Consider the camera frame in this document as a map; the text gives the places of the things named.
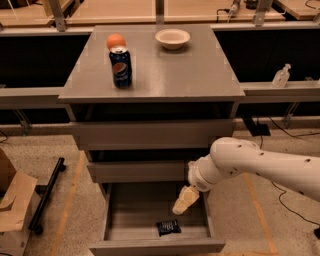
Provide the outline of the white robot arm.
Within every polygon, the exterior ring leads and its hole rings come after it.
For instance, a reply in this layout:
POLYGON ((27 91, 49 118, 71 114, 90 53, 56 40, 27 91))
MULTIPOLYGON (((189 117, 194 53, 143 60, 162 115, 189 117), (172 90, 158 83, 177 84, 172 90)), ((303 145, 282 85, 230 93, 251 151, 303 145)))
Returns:
POLYGON ((257 174, 313 200, 320 201, 320 158, 262 150, 256 143, 232 137, 217 139, 205 157, 188 164, 184 186, 172 211, 183 214, 214 185, 241 173, 257 174))

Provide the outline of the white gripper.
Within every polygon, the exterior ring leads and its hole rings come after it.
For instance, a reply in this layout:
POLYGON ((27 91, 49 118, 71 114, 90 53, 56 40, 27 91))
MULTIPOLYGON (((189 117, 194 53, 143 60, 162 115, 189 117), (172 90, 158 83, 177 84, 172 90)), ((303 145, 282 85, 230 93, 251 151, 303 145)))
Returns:
POLYGON ((183 214, 199 198, 200 192, 208 192, 213 188, 208 177, 212 174, 212 164, 207 160, 190 161, 188 163, 188 182, 191 186, 184 186, 174 203, 172 212, 183 214))

